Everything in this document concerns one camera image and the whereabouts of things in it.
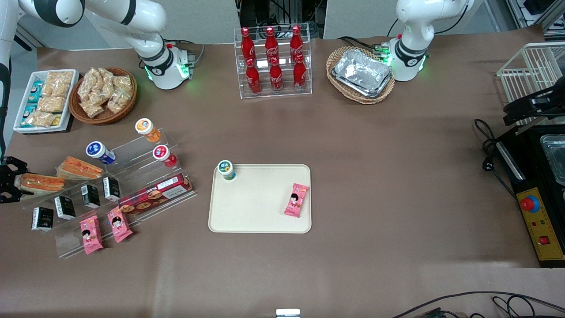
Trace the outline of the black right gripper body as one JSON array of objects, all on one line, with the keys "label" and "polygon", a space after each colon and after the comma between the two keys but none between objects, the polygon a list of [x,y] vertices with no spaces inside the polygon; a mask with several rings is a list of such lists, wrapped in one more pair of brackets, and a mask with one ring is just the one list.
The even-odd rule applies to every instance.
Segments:
[{"label": "black right gripper body", "polygon": [[0,197],[11,197],[11,169],[6,165],[0,166]]}]

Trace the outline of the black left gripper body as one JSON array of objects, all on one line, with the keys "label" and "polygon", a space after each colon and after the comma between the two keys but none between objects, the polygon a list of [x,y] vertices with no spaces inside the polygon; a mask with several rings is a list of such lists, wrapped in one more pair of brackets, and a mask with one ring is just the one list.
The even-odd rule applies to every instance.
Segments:
[{"label": "black left gripper body", "polygon": [[564,116],[564,95],[564,86],[552,86],[530,94],[528,117],[554,119]]}]

